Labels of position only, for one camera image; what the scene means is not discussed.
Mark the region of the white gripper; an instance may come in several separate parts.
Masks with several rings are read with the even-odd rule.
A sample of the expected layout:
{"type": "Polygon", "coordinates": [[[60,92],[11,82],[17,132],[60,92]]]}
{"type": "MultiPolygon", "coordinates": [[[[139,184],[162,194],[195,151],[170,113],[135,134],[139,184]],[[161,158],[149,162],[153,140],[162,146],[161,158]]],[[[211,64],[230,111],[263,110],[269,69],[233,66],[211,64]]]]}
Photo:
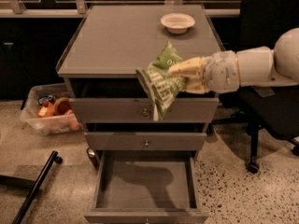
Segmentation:
{"type": "Polygon", "coordinates": [[[172,65],[170,77],[186,77],[184,90],[193,94],[234,92],[239,77],[233,51],[216,52],[210,57],[195,57],[172,65]]]}

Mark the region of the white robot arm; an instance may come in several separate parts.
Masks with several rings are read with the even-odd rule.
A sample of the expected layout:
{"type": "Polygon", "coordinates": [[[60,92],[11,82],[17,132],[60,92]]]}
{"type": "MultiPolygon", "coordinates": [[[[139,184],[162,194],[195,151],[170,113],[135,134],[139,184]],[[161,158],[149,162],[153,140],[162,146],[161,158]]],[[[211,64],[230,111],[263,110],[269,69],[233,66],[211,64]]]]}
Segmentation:
{"type": "Polygon", "coordinates": [[[299,83],[299,29],[284,33],[272,49],[262,46],[195,57],[171,66],[167,74],[184,79],[184,90],[190,93],[295,86],[299,83]]]}

